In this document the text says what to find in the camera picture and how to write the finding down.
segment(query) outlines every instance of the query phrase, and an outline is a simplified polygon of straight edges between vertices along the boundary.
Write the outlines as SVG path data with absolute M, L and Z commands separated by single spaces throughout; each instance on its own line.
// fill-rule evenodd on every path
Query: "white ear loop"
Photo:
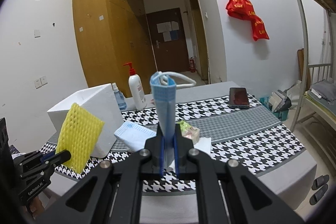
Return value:
M 177 72 L 173 72 L 173 71 L 167 71 L 167 72 L 161 72 L 159 71 L 158 75 L 154 78 L 157 79 L 158 77 L 160 78 L 160 83 L 162 85 L 168 85 L 168 77 L 166 75 L 169 76 L 175 76 L 177 78 L 181 78 L 187 82 L 189 82 L 189 84 L 180 84 L 180 85 L 176 85 L 177 88 L 190 88 L 192 86 L 196 85 L 196 81 Z

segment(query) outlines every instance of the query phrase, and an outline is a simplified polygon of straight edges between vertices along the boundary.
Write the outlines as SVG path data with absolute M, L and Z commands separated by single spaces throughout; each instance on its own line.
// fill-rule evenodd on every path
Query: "black smartphone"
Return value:
M 230 88 L 229 107 L 242 109 L 250 108 L 246 88 Z

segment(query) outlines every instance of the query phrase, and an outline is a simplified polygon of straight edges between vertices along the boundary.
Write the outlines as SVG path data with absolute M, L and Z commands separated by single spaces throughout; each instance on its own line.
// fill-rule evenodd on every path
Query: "pair of slippers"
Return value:
M 320 176 L 314 180 L 311 189 L 315 191 L 320 188 L 320 190 L 318 190 L 314 195 L 311 196 L 309 200 L 310 205 L 315 205 L 324 196 L 324 194 L 328 190 L 328 181 L 329 175 Z

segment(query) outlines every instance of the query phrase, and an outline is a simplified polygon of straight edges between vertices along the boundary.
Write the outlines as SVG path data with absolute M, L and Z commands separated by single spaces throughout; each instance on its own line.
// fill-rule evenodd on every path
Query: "white styrofoam box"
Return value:
M 114 132 L 124 120 L 116 101 L 112 85 L 99 85 L 79 90 L 48 110 L 48 115 L 59 133 L 65 117 L 73 103 L 79 104 L 92 115 L 105 122 L 92 157 L 104 158 L 116 141 Z

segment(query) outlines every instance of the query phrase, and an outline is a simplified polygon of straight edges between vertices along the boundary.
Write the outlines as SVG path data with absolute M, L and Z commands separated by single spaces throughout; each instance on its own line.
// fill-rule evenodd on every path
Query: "fire extinguisher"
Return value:
M 189 70 L 190 72 L 196 72 L 195 59 L 193 57 L 189 58 Z

